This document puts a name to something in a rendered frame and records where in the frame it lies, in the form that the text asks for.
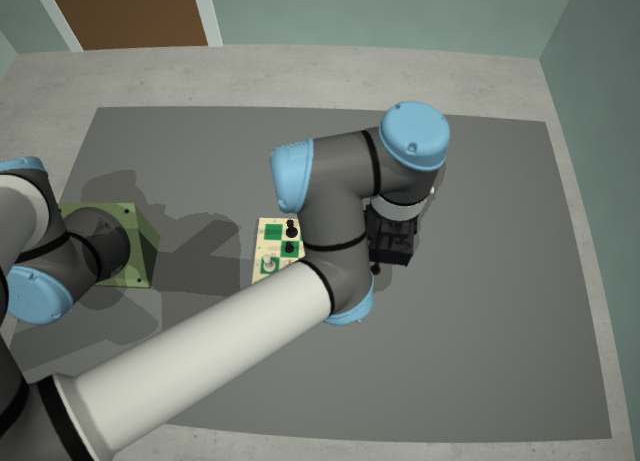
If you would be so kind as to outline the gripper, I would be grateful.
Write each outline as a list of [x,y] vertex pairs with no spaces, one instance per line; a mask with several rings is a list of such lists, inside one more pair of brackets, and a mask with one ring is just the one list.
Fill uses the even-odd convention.
[[407,267],[413,255],[414,235],[417,233],[417,218],[420,213],[409,220],[395,221],[380,215],[371,202],[363,211],[370,262],[395,264],[395,268],[397,265]]

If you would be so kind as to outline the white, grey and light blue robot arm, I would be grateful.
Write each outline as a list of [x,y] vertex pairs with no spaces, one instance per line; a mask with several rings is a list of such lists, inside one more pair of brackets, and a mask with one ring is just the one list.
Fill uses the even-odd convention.
[[[297,214],[305,256],[76,376],[27,384],[0,334],[0,461],[112,461],[321,322],[365,318],[374,279],[362,199],[387,219],[417,216],[449,140],[437,109],[405,101],[378,127],[275,148],[279,209]],[[0,162],[0,327],[7,311],[57,321],[130,250],[102,209],[62,218],[39,158]]]

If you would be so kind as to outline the green and cream chessboard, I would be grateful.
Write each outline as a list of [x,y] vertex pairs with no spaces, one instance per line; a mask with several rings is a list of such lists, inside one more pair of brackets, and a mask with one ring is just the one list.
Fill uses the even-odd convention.
[[[286,224],[287,220],[289,219],[260,218],[252,283],[283,268],[285,260],[293,263],[305,256],[298,219],[291,219],[294,221],[293,227],[298,230],[298,234],[294,238],[289,238],[286,235],[288,228]],[[291,242],[291,245],[294,247],[292,253],[285,251],[287,241]],[[276,264],[276,268],[272,272],[264,270],[263,265],[265,262],[263,256],[265,254],[269,254],[271,260]]]

